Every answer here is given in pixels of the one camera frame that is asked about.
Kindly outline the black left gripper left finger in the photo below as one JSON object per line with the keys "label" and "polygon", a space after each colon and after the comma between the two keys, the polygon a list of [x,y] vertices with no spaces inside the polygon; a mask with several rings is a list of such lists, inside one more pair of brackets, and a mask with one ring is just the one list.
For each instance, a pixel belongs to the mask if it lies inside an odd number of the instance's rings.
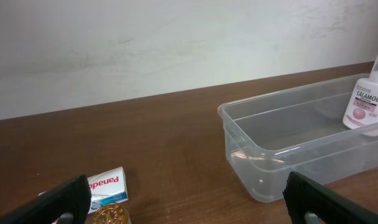
{"label": "black left gripper left finger", "polygon": [[46,191],[29,203],[0,217],[0,223],[75,223],[86,221],[91,190],[86,175]]}

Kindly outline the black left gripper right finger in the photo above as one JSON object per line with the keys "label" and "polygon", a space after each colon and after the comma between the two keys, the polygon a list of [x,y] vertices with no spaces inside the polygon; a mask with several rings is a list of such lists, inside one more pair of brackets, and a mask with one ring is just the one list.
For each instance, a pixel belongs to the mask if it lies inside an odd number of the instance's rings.
{"label": "black left gripper right finger", "polygon": [[291,172],[283,198],[292,223],[378,223],[378,214],[298,172]]}

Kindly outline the gold-lidded small jar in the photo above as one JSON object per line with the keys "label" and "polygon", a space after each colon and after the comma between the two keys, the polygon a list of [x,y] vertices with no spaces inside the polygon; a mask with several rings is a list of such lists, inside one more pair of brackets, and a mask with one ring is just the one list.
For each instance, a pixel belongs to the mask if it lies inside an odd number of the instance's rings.
{"label": "gold-lidded small jar", "polygon": [[92,224],[131,224],[131,220],[123,205],[110,203],[95,213]]}

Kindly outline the clear plastic container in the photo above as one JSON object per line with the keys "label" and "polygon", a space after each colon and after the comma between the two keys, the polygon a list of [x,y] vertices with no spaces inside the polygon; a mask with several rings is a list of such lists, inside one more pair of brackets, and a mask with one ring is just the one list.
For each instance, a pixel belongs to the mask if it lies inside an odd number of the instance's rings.
{"label": "clear plastic container", "polygon": [[288,175],[327,184],[378,167],[378,123],[349,129],[344,112],[360,75],[224,103],[226,158],[259,202],[282,198]]}

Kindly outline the white Calamol lotion bottle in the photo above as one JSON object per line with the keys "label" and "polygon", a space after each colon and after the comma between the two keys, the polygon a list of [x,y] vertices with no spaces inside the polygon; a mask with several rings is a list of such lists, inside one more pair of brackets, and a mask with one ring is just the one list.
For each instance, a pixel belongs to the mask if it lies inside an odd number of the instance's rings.
{"label": "white Calamol lotion bottle", "polygon": [[370,75],[360,78],[344,113],[343,124],[350,129],[378,122],[378,56]]}

